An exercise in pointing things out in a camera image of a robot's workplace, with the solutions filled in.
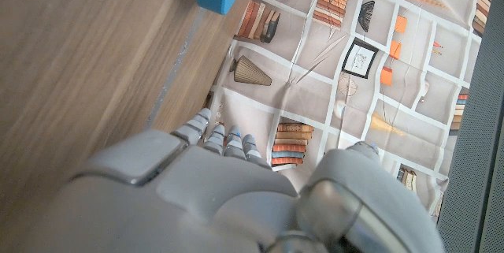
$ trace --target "lamp shade print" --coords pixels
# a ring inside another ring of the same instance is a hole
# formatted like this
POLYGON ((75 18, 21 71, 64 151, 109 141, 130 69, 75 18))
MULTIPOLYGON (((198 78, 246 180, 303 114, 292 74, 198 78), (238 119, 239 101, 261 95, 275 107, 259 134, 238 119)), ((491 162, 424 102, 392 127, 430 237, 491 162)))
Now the lamp shade print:
POLYGON ((233 71, 237 83, 271 85, 271 78, 245 56, 233 62, 230 72, 233 71))

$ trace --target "dark gray surface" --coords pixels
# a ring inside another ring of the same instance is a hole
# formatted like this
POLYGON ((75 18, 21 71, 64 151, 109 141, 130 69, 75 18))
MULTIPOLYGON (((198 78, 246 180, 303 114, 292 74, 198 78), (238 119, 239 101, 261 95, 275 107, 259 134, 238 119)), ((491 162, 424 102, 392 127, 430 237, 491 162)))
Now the dark gray surface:
POLYGON ((492 0, 450 167, 450 185, 438 223, 448 252, 504 251, 504 166, 495 164, 504 93, 503 12, 504 0, 492 0), (500 185, 492 188, 489 199, 492 180, 500 185))

